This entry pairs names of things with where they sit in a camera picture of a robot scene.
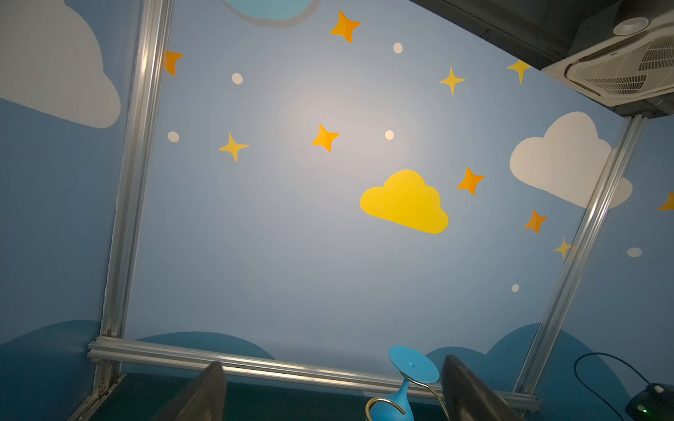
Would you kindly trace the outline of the horizontal aluminium back rail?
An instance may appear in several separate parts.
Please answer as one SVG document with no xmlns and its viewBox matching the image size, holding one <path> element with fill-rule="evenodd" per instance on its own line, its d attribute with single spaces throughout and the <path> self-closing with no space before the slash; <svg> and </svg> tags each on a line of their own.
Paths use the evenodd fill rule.
<svg viewBox="0 0 674 421">
<path fill-rule="evenodd" d="M 105 336 L 100 336 L 89 343 L 88 356 L 93 361 L 117 361 L 191 371 L 200 371 L 213 362 L 219 362 L 227 374 L 238 377 L 384 394 L 393 393 L 400 385 L 397 378 L 386 375 L 214 353 Z"/>
</svg>

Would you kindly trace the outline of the right aluminium corner post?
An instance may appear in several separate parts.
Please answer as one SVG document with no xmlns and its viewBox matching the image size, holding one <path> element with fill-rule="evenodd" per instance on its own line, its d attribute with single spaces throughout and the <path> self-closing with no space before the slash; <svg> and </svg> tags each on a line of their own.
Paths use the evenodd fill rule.
<svg viewBox="0 0 674 421">
<path fill-rule="evenodd" d="M 642 114 L 625 117 L 615 147 L 610 150 L 584 213 L 570 253 L 565 259 L 556 287 L 543 314 L 535 338 L 514 384 L 514 392 L 530 395 L 541 379 L 549 356 L 581 284 L 590 254 L 615 197 L 618 185 L 635 152 L 648 119 Z"/>
</svg>

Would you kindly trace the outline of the blue wine glass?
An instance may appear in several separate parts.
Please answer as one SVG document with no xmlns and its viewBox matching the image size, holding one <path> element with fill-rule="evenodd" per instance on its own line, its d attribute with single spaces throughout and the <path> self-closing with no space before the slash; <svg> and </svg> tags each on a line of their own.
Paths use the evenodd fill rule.
<svg viewBox="0 0 674 421">
<path fill-rule="evenodd" d="M 440 379 L 440 372 L 428 357 L 409 347 L 392 347 L 389 350 L 389 358 L 403 376 L 402 384 L 393 394 L 370 399 L 365 407 L 366 419 L 414 421 L 408 398 L 410 385 L 433 384 Z"/>
</svg>

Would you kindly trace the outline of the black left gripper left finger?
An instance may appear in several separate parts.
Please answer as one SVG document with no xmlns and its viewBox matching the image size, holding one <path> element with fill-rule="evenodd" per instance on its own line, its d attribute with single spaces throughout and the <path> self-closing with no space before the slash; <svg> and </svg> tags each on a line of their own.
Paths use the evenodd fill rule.
<svg viewBox="0 0 674 421">
<path fill-rule="evenodd" d="M 152 421 L 221 421 L 226 400 L 226 374 L 214 361 L 174 396 Z"/>
</svg>

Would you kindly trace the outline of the aluminium corner post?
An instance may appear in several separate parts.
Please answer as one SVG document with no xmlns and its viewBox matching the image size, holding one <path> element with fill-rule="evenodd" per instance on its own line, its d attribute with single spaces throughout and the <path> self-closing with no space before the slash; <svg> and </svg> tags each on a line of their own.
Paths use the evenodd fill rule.
<svg viewBox="0 0 674 421">
<path fill-rule="evenodd" d="M 94 344 L 122 340 L 126 334 L 148 160 L 160 105 L 173 6 L 172 1 L 142 3 L 102 322 Z"/>
<path fill-rule="evenodd" d="M 584 213 L 570 253 L 565 259 L 556 287 L 543 314 L 535 338 L 514 384 L 514 392 L 530 395 L 541 379 L 549 356 L 581 284 L 590 254 L 615 197 L 618 185 L 635 152 L 648 119 L 642 114 L 625 117 L 615 147 L 610 150 Z"/>
</svg>

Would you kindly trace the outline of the ceiling air conditioner vent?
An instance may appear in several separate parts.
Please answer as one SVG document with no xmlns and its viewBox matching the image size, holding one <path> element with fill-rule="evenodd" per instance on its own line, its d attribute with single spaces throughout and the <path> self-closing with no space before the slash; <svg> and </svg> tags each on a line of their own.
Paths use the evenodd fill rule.
<svg viewBox="0 0 674 421">
<path fill-rule="evenodd" d="M 542 70 L 605 106 L 672 94 L 673 12 L 639 33 L 613 36 Z"/>
</svg>

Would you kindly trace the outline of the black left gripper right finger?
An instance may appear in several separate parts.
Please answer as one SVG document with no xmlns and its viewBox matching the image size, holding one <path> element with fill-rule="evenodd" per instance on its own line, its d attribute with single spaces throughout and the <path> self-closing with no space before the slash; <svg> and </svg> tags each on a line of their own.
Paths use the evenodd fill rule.
<svg viewBox="0 0 674 421">
<path fill-rule="evenodd" d="M 456 356 L 445 358 L 442 396 L 448 420 L 521 421 L 521 415 Z"/>
</svg>

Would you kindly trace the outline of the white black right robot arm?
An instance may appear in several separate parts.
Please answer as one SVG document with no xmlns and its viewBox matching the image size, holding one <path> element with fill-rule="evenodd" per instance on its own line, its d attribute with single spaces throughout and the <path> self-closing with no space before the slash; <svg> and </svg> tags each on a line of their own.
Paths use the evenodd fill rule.
<svg viewBox="0 0 674 421">
<path fill-rule="evenodd" d="M 673 386 L 648 386 L 627 403 L 625 412 L 634 421 L 674 421 Z"/>
</svg>

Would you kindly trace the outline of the left aluminium corner post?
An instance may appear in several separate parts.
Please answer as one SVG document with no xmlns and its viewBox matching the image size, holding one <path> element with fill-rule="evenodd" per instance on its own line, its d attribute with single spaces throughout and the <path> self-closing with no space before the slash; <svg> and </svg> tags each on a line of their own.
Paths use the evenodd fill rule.
<svg viewBox="0 0 674 421">
<path fill-rule="evenodd" d="M 148 160 L 160 105 L 173 6 L 172 1 L 142 3 L 102 322 L 94 344 L 122 340 L 126 334 Z"/>
</svg>

